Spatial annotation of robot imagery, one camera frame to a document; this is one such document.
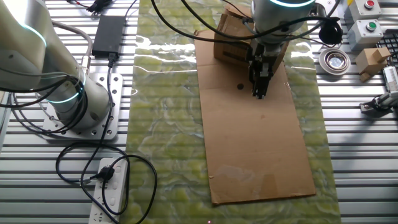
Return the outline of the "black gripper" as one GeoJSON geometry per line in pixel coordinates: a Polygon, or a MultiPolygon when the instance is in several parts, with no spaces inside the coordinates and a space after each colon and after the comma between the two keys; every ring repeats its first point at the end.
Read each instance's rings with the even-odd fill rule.
{"type": "Polygon", "coordinates": [[[274,67],[279,55],[280,44],[261,44],[256,40],[251,41],[247,52],[247,61],[249,62],[252,95],[256,98],[263,99],[266,96],[269,82],[275,73],[274,67]]]}

